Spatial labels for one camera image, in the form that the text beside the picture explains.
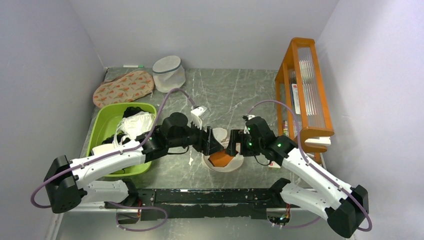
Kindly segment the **beige mesh laundry bag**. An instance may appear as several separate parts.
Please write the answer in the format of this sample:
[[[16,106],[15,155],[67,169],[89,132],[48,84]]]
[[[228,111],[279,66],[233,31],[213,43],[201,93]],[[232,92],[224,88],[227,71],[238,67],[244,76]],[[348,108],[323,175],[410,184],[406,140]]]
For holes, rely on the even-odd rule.
[[[219,173],[229,173],[239,169],[244,163],[244,157],[240,155],[240,145],[236,145],[236,155],[230,156],[226,154],[230,141],[229,131],[222,127],[216,127],[213,129],[213,134],[224,149],[212,155],[203,155],[202,165]]]

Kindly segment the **orange bra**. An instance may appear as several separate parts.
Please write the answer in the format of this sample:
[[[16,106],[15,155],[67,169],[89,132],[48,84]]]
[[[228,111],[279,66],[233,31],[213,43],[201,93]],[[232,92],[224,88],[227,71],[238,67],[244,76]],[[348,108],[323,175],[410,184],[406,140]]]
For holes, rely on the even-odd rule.
[[[226,150],[222,150],[216,153],[213,153],[209,156],[208,160],[214,167],[223,168],[226,167],[232,160],[233,156],[228,155]]]

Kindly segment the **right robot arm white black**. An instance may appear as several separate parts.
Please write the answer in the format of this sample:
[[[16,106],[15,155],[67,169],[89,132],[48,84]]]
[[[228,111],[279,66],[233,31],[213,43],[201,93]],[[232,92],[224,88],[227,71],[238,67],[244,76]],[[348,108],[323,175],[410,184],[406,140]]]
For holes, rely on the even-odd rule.
[[[353,187],[329,173],[288,136],[275,135],[260,116],[247,119],[244,129],[231,130],[226,153],[245,157],[263,155],[312,187],[308,190],[288,179],[278,180],[271,187],[269,197],[275,207],[286,203],[308,210],[326,220],[344,238],[350,238],[369,219],[368,191],[363,186]]]

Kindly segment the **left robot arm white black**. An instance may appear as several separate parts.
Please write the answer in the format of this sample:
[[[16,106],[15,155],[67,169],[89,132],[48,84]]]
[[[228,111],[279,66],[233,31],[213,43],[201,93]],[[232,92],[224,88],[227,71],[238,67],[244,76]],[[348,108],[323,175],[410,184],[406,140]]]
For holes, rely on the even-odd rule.
[[[128,141],[117,150],[68,160],[65,155],[55,158],[44,177],[45,189],[55,214],[65,213],[81,203],[114,202],[126,208],[139,200],[129,181],[100,181],[112,172],[151,162],[168,155],[170,148],[193,147],[203,155],[223,150],[210,126],[199,127],[180,112],[165,118],[161,125]]]

